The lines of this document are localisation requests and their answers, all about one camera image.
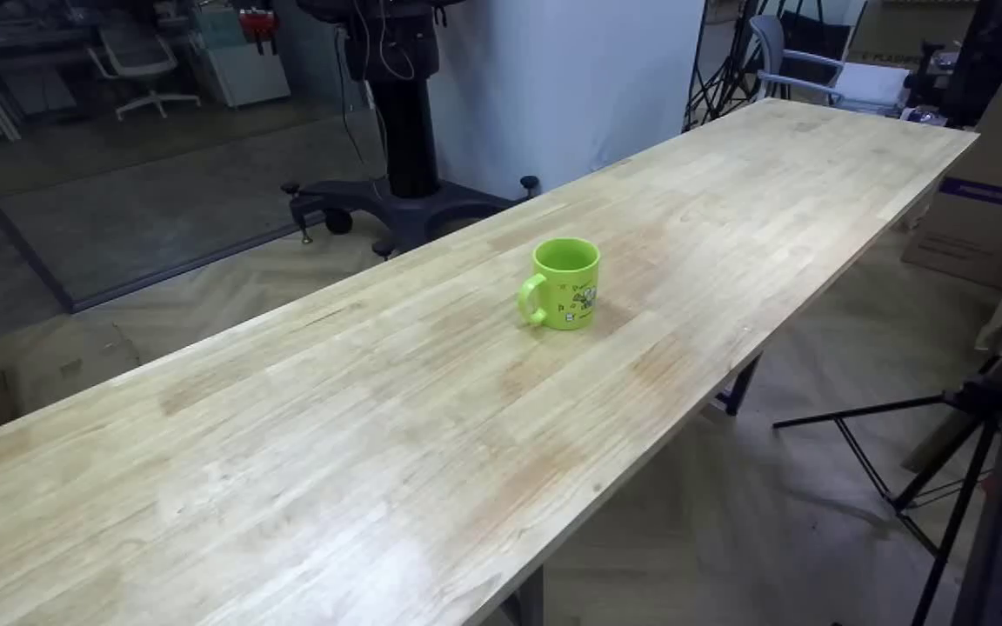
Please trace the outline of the white office chair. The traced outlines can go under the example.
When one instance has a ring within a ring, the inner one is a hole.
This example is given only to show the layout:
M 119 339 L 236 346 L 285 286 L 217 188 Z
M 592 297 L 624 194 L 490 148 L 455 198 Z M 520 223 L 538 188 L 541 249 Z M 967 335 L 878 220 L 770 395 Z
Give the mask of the white office chair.
M 98 41 L 86 48 L 92 69 L 106 83 L 137 83 L 139 99 L 121 102 L 115 118 L 124 123 L 133 111 L 153 109 L 166 114 L 171 105 L 203 105 L 189 92 L 159 92 L 159 79 L 178 69 L 173 48 L 139 20 L 115 20 L 98 31 Z

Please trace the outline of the white cabinet partition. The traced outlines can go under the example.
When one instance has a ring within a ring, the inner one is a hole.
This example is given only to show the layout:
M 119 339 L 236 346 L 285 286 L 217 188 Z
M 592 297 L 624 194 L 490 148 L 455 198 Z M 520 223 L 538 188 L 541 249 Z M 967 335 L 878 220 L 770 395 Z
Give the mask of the white cabinet partition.
M 464 0 L 428 83 L 443 175 L 511 198 L 677 136 L 699 36 L 701 0 Z

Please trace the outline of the green plastic mug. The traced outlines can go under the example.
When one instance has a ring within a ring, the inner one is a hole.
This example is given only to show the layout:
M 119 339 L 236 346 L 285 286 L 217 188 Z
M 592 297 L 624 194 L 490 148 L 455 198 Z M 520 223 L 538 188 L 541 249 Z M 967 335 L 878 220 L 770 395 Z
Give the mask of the green plastic mug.
M 517 315 L 537 331 L 585 331 L 599 302 L 602 251 L 555 238 L 531 251 L 531 275 L 517 290 Z

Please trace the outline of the black table leg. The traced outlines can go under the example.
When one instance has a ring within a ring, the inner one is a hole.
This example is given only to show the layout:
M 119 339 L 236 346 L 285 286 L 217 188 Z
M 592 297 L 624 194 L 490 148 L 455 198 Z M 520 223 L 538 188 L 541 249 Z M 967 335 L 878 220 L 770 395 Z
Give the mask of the black table leg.
M 733 376 L 733 384 L 730 384 L 728 395 L 715 395 L 720 412 L 723 412 L 728 417 L 737 417 L 737 412 L 740 412 L 740 404 L 745 404 L 745 396 L 747 396 L 747 388 L 750 388 L 750 381 L 756 381 L 756 368 L 757 368 L 757 359 L 750 359 L 750 362 Z

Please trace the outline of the white folding chair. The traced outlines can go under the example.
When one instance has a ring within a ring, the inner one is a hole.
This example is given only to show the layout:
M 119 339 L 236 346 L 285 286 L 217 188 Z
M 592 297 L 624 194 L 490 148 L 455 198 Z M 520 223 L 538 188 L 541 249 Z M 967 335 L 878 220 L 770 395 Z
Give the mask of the white folding chair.
M 770 99 L 787 99 L 791 92 L 810 92 L 823 105 L 845 111 L 866 111 L 886 118 L 903 111 L 907 105 L 903 68 L 849 64 L 792 48 L 774 13 L 756 13 L 747 28 L 762 53 L 757 83 Z

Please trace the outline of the black pedestal stand with base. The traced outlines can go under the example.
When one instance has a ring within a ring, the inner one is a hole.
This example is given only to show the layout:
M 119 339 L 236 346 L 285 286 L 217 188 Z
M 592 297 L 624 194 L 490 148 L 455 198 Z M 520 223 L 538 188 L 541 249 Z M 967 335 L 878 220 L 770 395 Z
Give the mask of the black pedestal stand with base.
M 379 257 L 415 251 L 453 228 L 511 210 L 466 184 L 438 177 L 428 79 L 438 72 L 436 28 L 458 0 L 294 0 L 308 18 L 344 31 L 344 68 L 367 89 L 384 140 L 379 177 L 366 180 L 285 180 L 287 217 L 299 232 L 324 223 L 349 232 L 367 213 L 386 238 Z

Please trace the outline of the black tripod stand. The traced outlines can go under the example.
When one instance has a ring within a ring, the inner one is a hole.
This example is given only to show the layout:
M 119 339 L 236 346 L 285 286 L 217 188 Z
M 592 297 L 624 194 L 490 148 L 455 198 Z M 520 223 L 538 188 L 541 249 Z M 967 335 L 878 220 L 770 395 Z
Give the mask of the black tripod stand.
M 945 406 L 951 428 L 931 444 L 917 453 L 914 477 L 892 491 L 885 472 L 872 468 L 866 444 L 851 436 L 851 421 L 879 417 L 879 415 L 903 415 L 922 406 Z M 975 500 L 975 491 L 982 484 L 982 471 L 989 464 L 989 453 L 994 444 L 994 436 L 1002 428 L 1002 388 L 990 384 L 963 384 L 955 389 L 927 395 L 927 396 L 907 396 L 892 404 L 869 404 L 869 406 L 849 406 L 849 412 L 829 412 L 810 417 L 787 417 L 774 421 L 774 433 L 787 428 L 810 428 L 810 424 L 835 424 L 849 453 L 854 457 L 864 477 L 872 484 L 878 499 L 892 509 L 892 515 L 917 539 L 917 545 L 931 557 L 927 574 L 922 582 L 911 626 L 925 626 L 931 602 L 940 594 L 944 574 L 951 568 L 952 545 L 961 539 L 967 509 Z M 970 444 L 963 480 L 955 488 L 955 500 L 951 509 L 951 517 L 944 524 L 944 535 L 931 539 L 914 517 L 911 509 L 925 493 L 925 488 L 934 480 L 934 472 L 963 449 Z

